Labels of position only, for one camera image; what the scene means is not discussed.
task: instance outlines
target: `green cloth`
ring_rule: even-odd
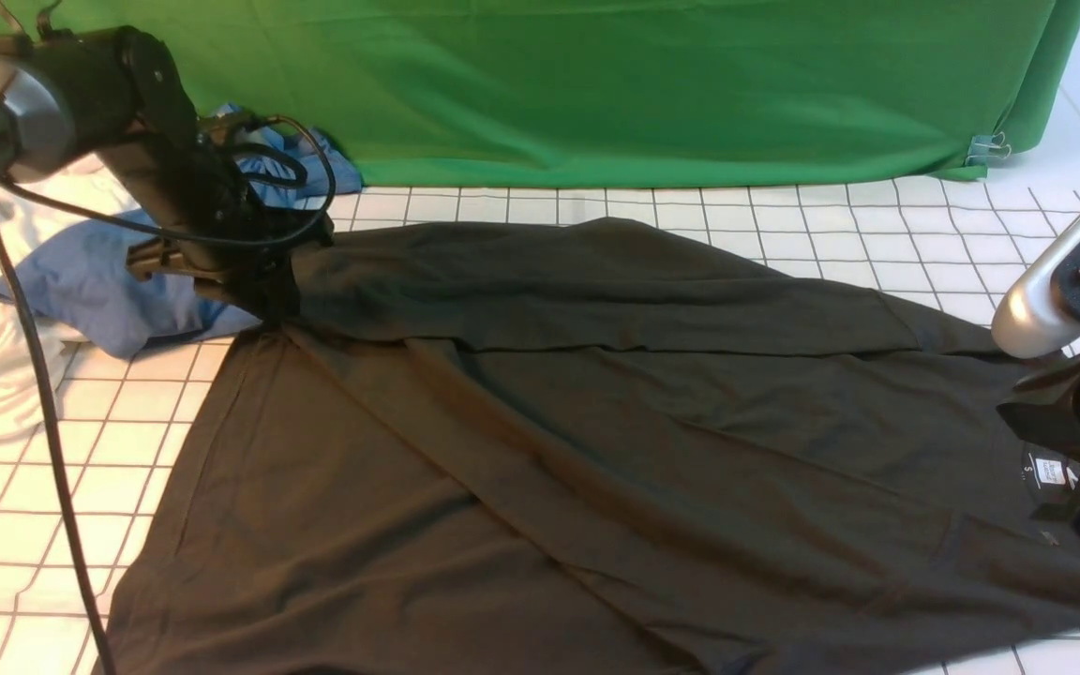
[[[48,0],[9,0],[25,19]],[[318,124],[369,184],[974,178],[1036,146],[1080,0],[67,0],[168,43],[203,110]]]

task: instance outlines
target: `black t-shirt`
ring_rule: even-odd
[[[295,271],[118,586],[125,674],[892,674],[1080,625],[985,329],[612,218]]]

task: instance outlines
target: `size label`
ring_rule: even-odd
[[[1062,462],[1050,458],[1036,460],[1036,478],[1048,486],[1064,486],[1064,467]]]

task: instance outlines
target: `white tiled floor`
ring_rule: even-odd
[[[1041,148],[987,183],[848,187],[374,188],[335,201],[353,230],[432,219],[572,225],[638,219],[798,276],[880,287],[987,324],[1080,211],[1080,41]],[[145,542],[168,471],[227,340],[117,362],[79,347],[60,383],[60,438],[90,576],[110,590]],[[1076,342],[1080,350],[1080,340]],[[94,661],[59,526],[46,441],[0,442],[0,675],[84,674]],[[1080,675],[1080,631],[919,675]]]

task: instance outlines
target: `white cloth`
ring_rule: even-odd
[[[136,208],[136,202],[94,154],[28,189],[42,195],[85,206],[104,214]],[[57,231],[82,221],[64,211],[32,204],[0,191],[0,227],[14,264]],[[38,321],[48,372],[55,387],[68,364],[66,341],[84,341],[77,330],[53,321]],[[41,422],[39,392],[16,310],[0,302],[0,438],[11,437]]]

